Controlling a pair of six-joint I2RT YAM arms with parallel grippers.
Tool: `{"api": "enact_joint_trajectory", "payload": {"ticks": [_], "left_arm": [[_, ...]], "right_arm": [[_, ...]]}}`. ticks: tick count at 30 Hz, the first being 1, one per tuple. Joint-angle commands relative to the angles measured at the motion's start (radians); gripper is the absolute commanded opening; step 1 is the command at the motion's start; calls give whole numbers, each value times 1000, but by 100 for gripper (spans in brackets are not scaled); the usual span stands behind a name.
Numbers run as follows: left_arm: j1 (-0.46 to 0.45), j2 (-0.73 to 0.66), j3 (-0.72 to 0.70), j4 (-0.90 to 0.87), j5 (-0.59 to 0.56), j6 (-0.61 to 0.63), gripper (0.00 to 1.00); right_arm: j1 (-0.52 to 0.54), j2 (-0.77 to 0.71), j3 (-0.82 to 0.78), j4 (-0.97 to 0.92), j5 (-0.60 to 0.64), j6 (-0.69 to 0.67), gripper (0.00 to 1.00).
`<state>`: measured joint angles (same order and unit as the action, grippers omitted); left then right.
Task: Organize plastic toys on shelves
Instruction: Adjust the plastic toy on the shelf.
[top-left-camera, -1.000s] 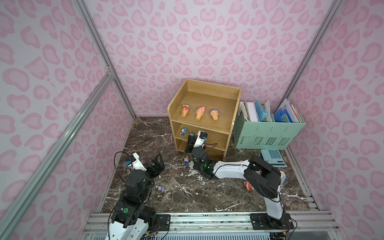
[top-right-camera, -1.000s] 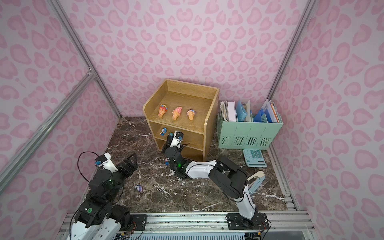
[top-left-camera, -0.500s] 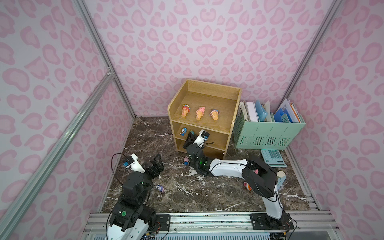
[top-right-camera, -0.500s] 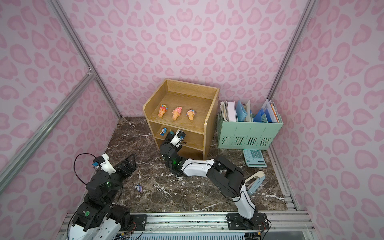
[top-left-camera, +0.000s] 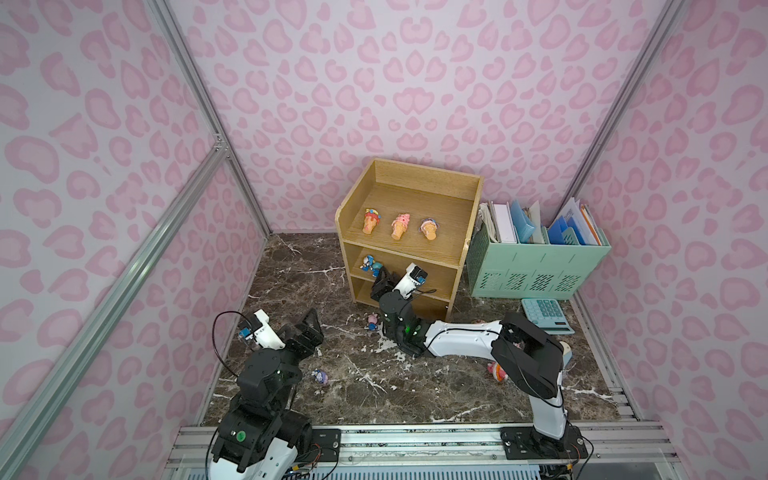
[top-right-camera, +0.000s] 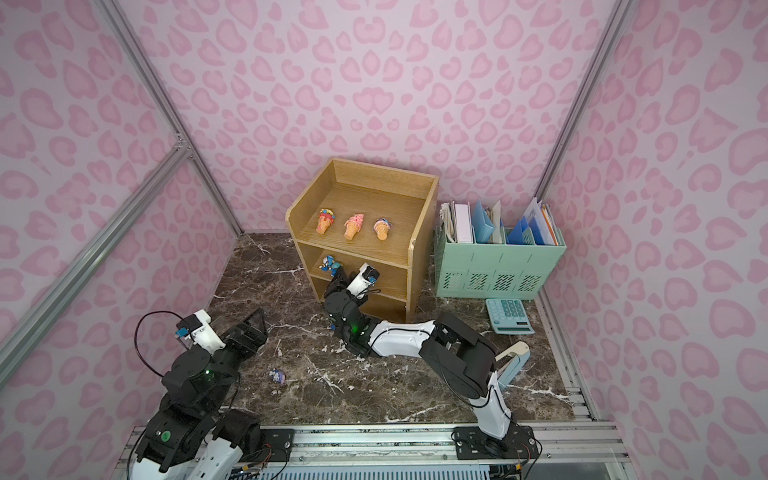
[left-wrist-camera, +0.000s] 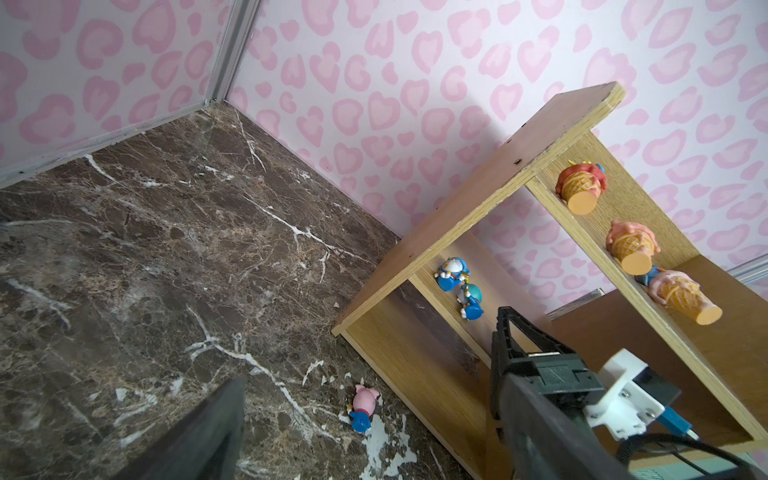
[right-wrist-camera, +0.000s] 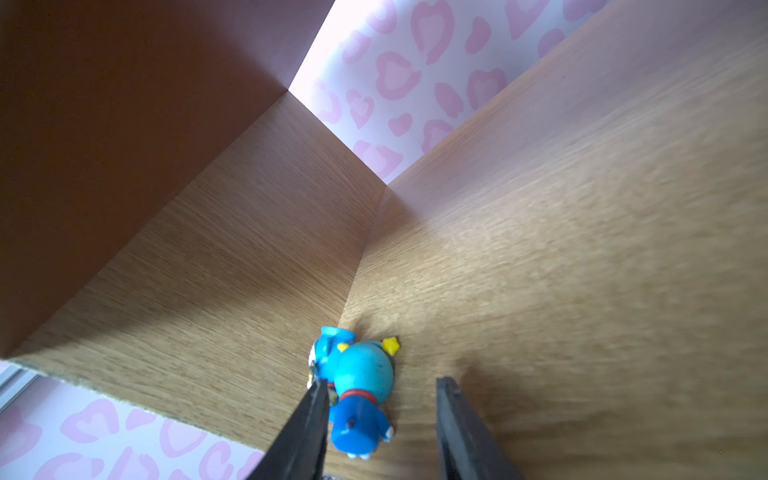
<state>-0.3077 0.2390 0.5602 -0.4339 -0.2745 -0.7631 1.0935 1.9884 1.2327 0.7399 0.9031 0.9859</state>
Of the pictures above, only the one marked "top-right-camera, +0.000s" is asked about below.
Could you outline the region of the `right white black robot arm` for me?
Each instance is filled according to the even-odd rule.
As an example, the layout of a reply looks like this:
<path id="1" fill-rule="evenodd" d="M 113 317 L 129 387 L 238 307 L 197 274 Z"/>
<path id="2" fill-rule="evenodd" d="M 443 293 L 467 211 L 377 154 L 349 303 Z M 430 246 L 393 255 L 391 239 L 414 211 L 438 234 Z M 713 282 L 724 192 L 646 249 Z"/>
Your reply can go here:
<path id="1" fill-rule="evenodd" d="M 323 306 L 334 335 L 360 358 L 404 356 L 423 360 L 472 408 L 483 434 L 504 439 L 512 413 L 501 393 L 495 346 L 452 313 L 416 324 L 392 323 L 363 313 L 361 307 L 378 278 L 379 272 L 368 264 L 353 278 L 341 266 L 333 270 Z"/>

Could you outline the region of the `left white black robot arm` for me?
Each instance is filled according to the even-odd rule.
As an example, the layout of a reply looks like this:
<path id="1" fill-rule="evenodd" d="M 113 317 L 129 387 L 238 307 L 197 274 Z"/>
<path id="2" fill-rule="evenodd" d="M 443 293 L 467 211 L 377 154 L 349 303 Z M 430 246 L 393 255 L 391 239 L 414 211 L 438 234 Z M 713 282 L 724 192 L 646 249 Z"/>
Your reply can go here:
<path id="1" fill-rule="evenodd" d="M 242 364 L 268 340 L 258 308 L 218 335 L 199 310 L 178 316 L 176 337 L 190 345 L 161 375 L 166 390 L 126 462 L 128 479 L 228 479 L 241 460 L 264 462 L 266 445 L 255 415 L 235 409 Z"/>

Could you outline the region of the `small blue figure toy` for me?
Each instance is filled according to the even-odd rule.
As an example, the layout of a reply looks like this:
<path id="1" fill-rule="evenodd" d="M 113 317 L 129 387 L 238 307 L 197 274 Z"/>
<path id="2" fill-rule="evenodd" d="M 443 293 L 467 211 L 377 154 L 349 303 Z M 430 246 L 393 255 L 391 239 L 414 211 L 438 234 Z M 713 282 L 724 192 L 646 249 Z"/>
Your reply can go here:
<path id="1" fill-rule="evenodd" d="M 322 271 L 329 272 L 331 274 L 330 269 L 331 269 L 331 264 L 333 262 L 336 262 L 334 257 L 332 255 L 326 255 L 325 257 L 322 258 L 320 269 Z"/>

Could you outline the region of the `pink ice cream cone toy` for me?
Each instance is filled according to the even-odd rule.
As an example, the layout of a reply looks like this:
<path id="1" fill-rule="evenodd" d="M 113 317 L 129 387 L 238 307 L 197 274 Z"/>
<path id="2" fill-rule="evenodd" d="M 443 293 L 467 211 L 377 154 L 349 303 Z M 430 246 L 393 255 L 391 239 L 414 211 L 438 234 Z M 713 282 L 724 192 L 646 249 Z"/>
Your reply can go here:
<path id="1" fill-rule="evenodd" d="M 352 241 L 355 236 L 361 231 L 364 222 L 365 215 L 363 213 L 357 213 L 349 217 L 344 224 L 344 238 L 347 241 Z"/>

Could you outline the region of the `sprinkled ice cream cone toy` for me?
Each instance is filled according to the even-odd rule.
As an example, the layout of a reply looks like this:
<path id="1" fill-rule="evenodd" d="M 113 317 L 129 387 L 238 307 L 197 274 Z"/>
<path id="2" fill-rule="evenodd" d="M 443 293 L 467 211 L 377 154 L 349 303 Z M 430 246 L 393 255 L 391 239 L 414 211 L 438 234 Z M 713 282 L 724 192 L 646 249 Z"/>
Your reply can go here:
<path id="1" fill-rule="evenodd" d="M 334 224 L 335 214 L 331 209 L 323 208 L 319 211 L 316 232 L 320 235 L 324 235 L 327 230 Z"/>

